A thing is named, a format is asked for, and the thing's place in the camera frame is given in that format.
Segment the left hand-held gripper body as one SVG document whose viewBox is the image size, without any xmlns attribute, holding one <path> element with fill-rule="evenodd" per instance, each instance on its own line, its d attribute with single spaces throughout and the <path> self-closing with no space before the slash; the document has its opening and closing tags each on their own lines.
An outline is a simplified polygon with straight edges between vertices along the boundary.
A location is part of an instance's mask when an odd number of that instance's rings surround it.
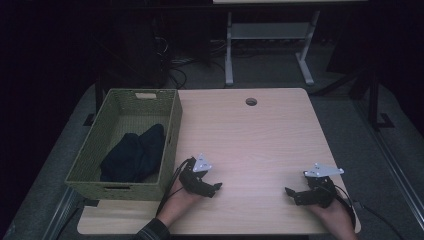
<svg viewBox="0 0 424 240">
<path fill-rule="evenodd" d="M 197 158 L 191 157 L 183 164 L 183 170 L 179 175 L 179 180 L 183 188 L 193 194 L 202 196 L 208 190 L 208 183 L 203 181 L 203 177 L 212 168 L 206 158 L 200 154 Z"/>
</svg>

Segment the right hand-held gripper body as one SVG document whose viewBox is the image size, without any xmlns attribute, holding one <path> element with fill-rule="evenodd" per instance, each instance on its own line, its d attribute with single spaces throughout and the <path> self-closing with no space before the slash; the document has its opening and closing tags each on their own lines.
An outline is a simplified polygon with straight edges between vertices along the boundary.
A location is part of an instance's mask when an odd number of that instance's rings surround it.
<svg viewBox="0 0 424 240">
<path fill-rule="evenodd" d="M 301 203 L 303 205 L 318 204 L 327 208 L 337 196 L 331 176 L 343 173 L 342 168 L 315 163 L 310 170 L 304 172 L 310 190 L 302 196 Z"/>
</svg>

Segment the dark navy garment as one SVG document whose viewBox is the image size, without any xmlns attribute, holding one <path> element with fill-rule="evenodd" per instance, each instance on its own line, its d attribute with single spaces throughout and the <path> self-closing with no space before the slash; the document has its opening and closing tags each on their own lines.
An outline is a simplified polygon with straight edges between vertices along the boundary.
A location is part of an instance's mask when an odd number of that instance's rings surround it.
<svg viewBox="0 0 424 240">
<path fill-rule="evenodd" d="M 141 183 L 160 167 L 165 144 L 162 124 L 141 135 L 126 133 L 100 164 L 102 182 Z"/>
</svg>

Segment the green woven basket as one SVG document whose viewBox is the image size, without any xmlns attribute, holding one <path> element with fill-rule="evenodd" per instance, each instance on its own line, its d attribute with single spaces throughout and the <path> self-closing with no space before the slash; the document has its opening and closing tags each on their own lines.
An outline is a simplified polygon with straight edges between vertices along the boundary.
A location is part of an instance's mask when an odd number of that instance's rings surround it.
<svg viewBox="0 0 424 240">
<path fill-rule="evenodd" d="M 112 89 L 70 168 L 65 183 L 92 200 L 159 201 L 173 172 L 182 105 L 175 89 Z M 126 133 L 140 135 L 155 124 L 164 127 L 159 170 L 141 183 L 102 182 L 101 162 Z"/>
</svg>

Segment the person's right hand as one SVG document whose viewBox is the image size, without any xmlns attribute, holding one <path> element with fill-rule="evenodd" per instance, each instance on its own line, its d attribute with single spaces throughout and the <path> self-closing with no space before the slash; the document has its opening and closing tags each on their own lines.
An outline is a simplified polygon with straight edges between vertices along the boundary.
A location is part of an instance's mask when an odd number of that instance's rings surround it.
<svg viewBox="0 0 424 240">
<path fill-rule="evenodd" d="M 308 205 L 307 209 L 319 218 L 331 234 L 355 232 L 348 212 L 337 200 L 333 200 L 327 208 L 322 208 L 319 205 Z"/>
</svg>

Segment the person's left hand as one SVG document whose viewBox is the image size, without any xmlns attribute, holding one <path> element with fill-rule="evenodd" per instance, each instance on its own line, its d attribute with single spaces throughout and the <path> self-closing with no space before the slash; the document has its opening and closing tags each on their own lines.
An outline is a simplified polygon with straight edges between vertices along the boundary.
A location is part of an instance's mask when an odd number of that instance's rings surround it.
<svg viewBox="0 0 424 240">
<path fill-rule="evenodd" d="M 197 202 L 203 199 L 202 196 L 188 193 L 178 182 L 171 188 L 172 196 L 165 202 L 156 218 L 167 228 L 170 228 Z"/>
</svg>

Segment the black metal stand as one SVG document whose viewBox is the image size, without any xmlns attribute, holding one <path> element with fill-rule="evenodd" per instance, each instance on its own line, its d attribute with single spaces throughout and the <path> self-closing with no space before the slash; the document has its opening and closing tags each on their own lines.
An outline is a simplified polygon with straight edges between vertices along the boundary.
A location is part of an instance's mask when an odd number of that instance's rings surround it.
<svg viewBox="0 0 424 240">
<path fill-rule="evenodd" d="M 352 74 L 352 77 L 354 83 L 349 91 L 349 97 L 360 100 L 368 95 L 366 118 L 372 129 L 379 132 L 381 128 L 394 128 L 389 116 L 378 110 L 380 81 L 376 71 L 370 67 L 361 67 Z"/>
</svg>

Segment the aluminium rail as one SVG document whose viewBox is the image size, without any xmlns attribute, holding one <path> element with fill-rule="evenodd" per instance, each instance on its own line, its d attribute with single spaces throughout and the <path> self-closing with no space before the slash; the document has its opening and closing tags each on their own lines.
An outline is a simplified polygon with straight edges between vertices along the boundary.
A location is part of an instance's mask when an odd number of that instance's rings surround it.
<svg viewBox="0 0 424 240">
<path fill-rule="evenodd" d="M 367 117 L 367 109 L 363 103 L 354 101 L 353 106 L 364 122 L 372 138 L 376 142 L 378 148 L 380 149 L 380 152 L 382 153 L 383 158 L 388 165 L 388 169 L 394 178 L 394 181 L 398 185 L 398 188 L 402 193 L 407 205 L 409 206 L 413 216 L 415 217 L 418 225 L 424 232 L 424 203 L 419 198 L 419 195 L 411 185 L 405 172 L 399 165 L 395 155 L 389 148 L 387 141 L 384 139 L 381 133 L 381 127 L 375 127 L 369 122 Z"/>
<path fill-rule="evenodd" d="M 66 187 L 42 240 L 58 240 L 61 231 L 65 228 L 66 222 L 75 210 L 76 199 L 77 192 L 70 187 Z"/>
</svg>

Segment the white metal desk frame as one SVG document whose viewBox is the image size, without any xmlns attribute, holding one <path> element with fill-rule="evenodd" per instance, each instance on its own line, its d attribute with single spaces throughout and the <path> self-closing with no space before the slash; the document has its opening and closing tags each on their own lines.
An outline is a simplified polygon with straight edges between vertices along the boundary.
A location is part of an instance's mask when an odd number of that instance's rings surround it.
<svg viewBox="0 0 424 240">
<path fill-rule="evenodd" d="M 226 52 L 224 61 L 225 85 L 234 84 L 232 43 L 235 40 L 303 40 L 303 48 L 295 53 L 298 67 L 304 82 L 308 86 L 315 84 L 308 67 L 306 58 L 317 28 L 318 20 L 325 7 L 337 4 L 359 4 L 367 0 L 212 0 L 213 7 L 225 8 L 226 22 Z M 270 23 L 241 23 L 234 20 L 236 10 L 270 9 L 276 11 L 294 8 L 312 8 L 309 21 L 303 22 L 270 22 Z"/>
</svg>

